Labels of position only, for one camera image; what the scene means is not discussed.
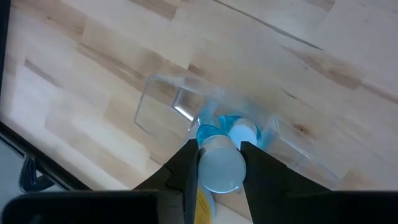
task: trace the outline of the wooden table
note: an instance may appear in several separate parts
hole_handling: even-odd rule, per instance
[[[173,150],[134,124],[146,78],[189,73],[289,119],[339,189],[398,189],[397,11],[394,0],[13,0],[1,120],[92,189],[132,189]],[[249,222],[242,196],[219,196],[230,209],[218,205],[216,222]]]

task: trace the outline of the transparent plastic box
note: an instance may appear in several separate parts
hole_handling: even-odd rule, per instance
[[[134,121],[156,140],[177,152],[188,139],[196,138],[201,119],[223,114],[250,119],[261,133],[258,148],[299,174],[329,189],[336,187],[337,176],[319,163],[311,141],[287,120],[233,90],[200,77],[149,77]]]

